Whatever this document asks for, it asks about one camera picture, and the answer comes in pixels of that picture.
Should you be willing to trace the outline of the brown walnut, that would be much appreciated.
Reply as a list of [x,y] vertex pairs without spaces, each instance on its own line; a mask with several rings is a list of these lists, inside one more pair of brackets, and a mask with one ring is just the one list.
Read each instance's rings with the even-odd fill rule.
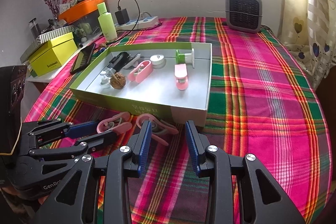
[[120,90],[126,85],[126,77],[120,72],[116,72],[110,78],[110,85],[112,88]]

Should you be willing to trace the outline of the striped green white box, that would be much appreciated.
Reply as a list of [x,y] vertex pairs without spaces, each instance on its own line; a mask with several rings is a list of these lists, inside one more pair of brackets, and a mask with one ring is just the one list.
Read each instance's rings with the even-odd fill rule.
[[28,58],[44,43],[48,42],[51,39],[58,38],[59,36],[72,33],[74,27],[72,25],[58,28],[56,30],[52,30],[49,32],[45,32],[44,34],[39,35],[30,46],[24,51],[24,53],[20,57],[21,63],[24,63],[28,60]]

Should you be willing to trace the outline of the dark glass jar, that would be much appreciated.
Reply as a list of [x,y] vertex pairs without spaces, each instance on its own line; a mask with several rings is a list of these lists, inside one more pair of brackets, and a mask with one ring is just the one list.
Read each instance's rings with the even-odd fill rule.
[[29,21],[29,28],[35,39],[41,34],[41,29],[37,23],[36,18],[33,18]]

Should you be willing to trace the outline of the small white round jar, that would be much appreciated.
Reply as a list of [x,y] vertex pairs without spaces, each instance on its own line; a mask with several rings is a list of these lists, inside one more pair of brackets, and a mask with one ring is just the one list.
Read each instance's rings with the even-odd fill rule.
[[166,65],[166,59],[164,55],[152,55],[150,62],[154,69],[161,69]]

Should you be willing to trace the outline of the black bike light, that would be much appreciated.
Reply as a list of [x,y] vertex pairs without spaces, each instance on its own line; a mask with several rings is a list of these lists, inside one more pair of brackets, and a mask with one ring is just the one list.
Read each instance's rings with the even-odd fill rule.
[[106,76],[111,77],[113,74],[119,72],[129,62],[130,54],[127,52],[121,52],[115,56],[107,65],[105,71]]

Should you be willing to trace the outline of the heart patterned curtain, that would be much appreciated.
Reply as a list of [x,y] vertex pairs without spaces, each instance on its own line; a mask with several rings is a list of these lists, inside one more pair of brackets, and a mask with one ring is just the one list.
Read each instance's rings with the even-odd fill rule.
[[284,0],[280,40],[316,89],[335,67],[335,0]]

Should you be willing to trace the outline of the orange tray box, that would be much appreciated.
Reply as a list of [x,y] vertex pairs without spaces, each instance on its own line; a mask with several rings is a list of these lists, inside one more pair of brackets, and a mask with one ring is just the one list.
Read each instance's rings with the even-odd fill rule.
[[61,13],[58,20],[65,20],[67,23],[73,23],[82,17],[98,10],[97,5],[103,3],[104,0],[84,0],[74,5],[70,9]]

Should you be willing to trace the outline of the small white plug item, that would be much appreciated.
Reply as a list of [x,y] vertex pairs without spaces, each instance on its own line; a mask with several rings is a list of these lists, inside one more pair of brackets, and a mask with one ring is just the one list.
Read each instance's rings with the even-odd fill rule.
[[102,71],[100,73],[101,79],[100,79],[100,86],[102,88],[109,88],[110,87],[110,77],[108,77],[106,71]]

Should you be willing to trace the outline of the green lotion bottle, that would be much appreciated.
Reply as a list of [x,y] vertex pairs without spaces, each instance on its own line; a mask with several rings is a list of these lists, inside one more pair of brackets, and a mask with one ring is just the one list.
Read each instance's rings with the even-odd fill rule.
[[102,33],[108,42],[112,42],[117,38],[116,27],[114,26],[112,14],[108,12],[104,2],[97,5],[99,12],[98,22]]

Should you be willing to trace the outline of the pink clip with grey spring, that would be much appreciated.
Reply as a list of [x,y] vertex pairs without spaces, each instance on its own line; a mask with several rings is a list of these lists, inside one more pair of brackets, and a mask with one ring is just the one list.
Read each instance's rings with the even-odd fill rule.
[[162,137],[165,135],[176,135],[179,133],[178,129],[163,120],[157,119],[152,114],[143,113],[139,115],[136,119],[136,125],[141,128],[144,121],[149,120],[151,122],[152,135],[151,138],[157,141],[159,144],[168,146],[169,143],[165,141]]

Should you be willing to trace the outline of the black white oval device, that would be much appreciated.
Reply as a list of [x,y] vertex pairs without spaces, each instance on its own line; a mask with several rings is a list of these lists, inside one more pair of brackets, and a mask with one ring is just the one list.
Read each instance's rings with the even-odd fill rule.
[[137,53],[134,56],[130,56],[127,63],[123,66],[123,69],[136,68],[139,65],[140,57],[141,57],[140,53]]

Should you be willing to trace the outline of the yellow box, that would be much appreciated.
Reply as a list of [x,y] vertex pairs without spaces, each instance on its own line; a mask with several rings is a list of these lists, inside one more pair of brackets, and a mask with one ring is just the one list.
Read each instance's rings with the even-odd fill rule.
[[37,76],[42,76],[62,67],[76,51],[74,36],[68,32],[41,45],[29,57],[29,64]]

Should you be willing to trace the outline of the black smartphone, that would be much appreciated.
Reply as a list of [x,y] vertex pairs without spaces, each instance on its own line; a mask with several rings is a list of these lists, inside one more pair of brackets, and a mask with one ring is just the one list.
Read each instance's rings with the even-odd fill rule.
[[90,64],[95,47],[96,43],[92,43],[89,46],[81,49],[71,67],[71,75],[83,71]]

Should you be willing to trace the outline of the green white cardboard tray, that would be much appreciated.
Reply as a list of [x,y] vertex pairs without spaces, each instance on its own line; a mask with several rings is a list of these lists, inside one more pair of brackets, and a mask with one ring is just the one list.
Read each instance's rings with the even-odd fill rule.
[[[195,68],[187,66],[189,86],[186,90],[176,87],[174,67],[175,51],[195,52]],[[118,90],[100,86],[100,73],[121,52],[130,56],[141,54],[139,63],[150,60],[152,55],[164,55],[166,65],[153,72],[141,83],[126,79]],[[203,127],[206,124],[210,100],[212,73],[212,45],[209,43],[150,43],[110,47],[101,53],[70,86],[81,101],[116,111],[140,115],[149,113],[167,122],[184,124],[188,120]]]

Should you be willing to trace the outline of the green white spool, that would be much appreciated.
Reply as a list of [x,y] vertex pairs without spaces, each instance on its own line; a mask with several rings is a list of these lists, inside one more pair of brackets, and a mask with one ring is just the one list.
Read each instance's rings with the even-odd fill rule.
[[177,64],[192,65],[195,68],[195,52],[191,49],[190,53],[181,53],[179,50],[175,51],[175,60]]

